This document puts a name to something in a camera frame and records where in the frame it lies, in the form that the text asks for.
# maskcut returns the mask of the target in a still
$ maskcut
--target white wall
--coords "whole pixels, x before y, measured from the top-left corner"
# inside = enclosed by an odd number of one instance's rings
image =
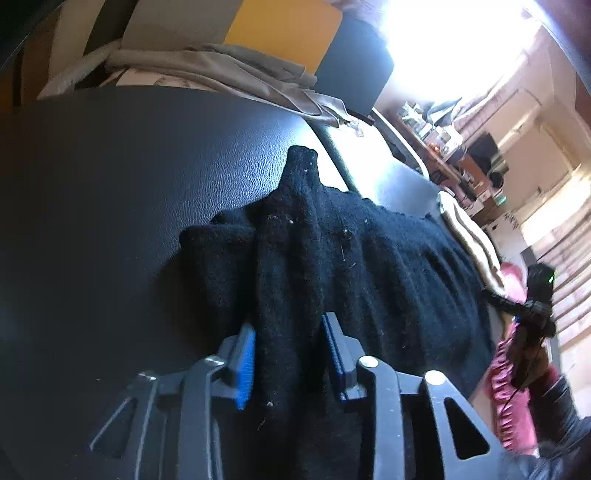
[[[509,171],[503,188],[509,210],[520,208],[537,194],[549,192],[569,173],[567,160],[554,141],[531,128],[504,155]]]

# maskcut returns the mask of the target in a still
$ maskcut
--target black leather surface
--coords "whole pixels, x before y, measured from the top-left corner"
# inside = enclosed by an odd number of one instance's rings
[[[330,163],[293,114],[166,87],[81,90],[3,128],[0,446],[24,480],[69,478],[138,372],[203,356],[178,234],[269,193],[293,144]]]

